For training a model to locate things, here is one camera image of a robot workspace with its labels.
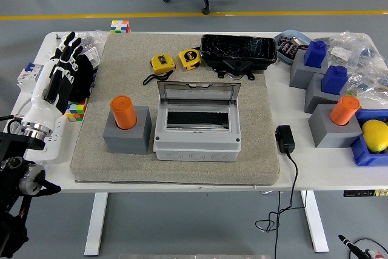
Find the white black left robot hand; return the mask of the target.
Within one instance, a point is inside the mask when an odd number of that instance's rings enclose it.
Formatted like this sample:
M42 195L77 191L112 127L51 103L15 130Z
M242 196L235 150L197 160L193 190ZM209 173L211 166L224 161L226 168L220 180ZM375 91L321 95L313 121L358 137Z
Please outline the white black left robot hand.
M31 108L21 122L24 135L43 139L52 134L56 120L65 114L82 50L81 38L71 32L44 65L30 99Z

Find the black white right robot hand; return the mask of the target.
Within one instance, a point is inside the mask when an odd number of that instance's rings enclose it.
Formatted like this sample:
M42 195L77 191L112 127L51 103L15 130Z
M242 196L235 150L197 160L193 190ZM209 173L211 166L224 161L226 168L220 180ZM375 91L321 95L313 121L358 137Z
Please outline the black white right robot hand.
M357 258L385 258L385 256L378 251L374 251L371 249L360 249L341 234L338 235L338 238Z

